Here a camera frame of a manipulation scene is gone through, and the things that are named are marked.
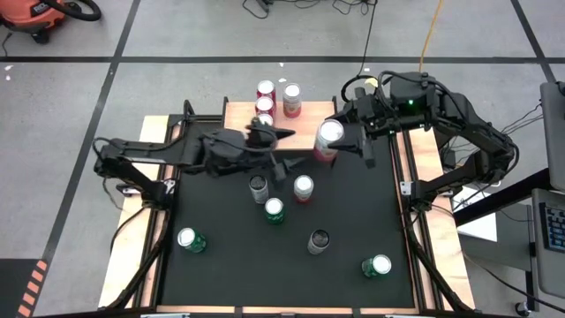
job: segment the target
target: black table surface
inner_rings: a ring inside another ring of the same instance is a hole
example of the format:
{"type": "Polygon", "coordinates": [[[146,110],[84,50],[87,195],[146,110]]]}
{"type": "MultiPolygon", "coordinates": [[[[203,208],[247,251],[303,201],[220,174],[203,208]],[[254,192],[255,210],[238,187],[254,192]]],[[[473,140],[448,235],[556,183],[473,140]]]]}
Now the black table surface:
{"type": "Polygon", "coordinates": [[[377,166],[368,170],[356,155],[340,153],[335,166],[312,151],[277,151],[277,158],[303,156],[280,191],[270,197],[286,208],[284,222],[267,223],[264,206],[248,187],[254,174],[221,178],[183,175],[173,212],[170,247],[164,256],[158,304],[254,307],[414,307],[411,273],[396,197],[388,141],[376,144],[377,166]],[[294,179],[313,179],[312,199],[293,199],[294,179]],[[177,243],[192,227],[207,249],[193,254],[177,243]],[[323,229],[330,245],[319,255],[306,249],[310,234],[323,229]],[[391,271],[366,278],[361,262],[385,254],[391,271]]]}

